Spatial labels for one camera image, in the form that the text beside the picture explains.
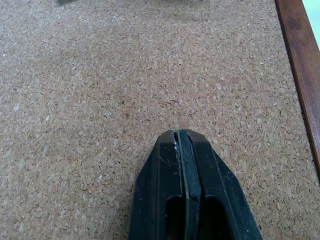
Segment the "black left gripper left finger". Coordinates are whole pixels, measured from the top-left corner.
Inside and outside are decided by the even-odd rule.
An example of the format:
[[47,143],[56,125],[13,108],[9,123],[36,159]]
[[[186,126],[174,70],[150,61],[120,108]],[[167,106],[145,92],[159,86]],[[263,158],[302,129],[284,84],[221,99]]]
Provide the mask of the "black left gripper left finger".
[[185,194],[175,132],[161,134],[137,176],[128,240],[183,240]]

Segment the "cork board with wooden frame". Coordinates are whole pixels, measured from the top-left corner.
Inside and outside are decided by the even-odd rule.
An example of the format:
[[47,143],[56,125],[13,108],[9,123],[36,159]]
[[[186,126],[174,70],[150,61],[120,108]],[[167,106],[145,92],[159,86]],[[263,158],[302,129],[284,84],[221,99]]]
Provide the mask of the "cork board with wooden frame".
[[0,0],[0,240],[124,240],[157,137],[203,134],[266,240],[320,240],[274,0]]

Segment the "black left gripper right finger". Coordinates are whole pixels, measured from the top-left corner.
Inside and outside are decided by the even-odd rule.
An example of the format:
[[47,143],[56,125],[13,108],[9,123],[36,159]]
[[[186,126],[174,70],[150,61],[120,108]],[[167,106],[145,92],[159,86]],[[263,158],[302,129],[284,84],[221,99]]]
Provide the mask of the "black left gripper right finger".
[[184,240],[262,240],[242,187],[200,133],[177,132],[185,191]]

